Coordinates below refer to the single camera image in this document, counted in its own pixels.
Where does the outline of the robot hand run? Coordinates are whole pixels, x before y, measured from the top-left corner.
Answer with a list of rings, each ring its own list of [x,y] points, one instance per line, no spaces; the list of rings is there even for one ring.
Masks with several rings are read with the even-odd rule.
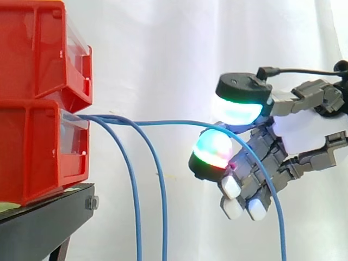
[[[257,73],[220,76],[215,129],[201,132],[188,161],[195,177],[214,182],[229,219],[247,211],[264,219],[276,191],[306,172],[336,166],[347,156],[347,62],[331,75],[292,90],[274,90],[267,79],[283,69],[260,67]]]

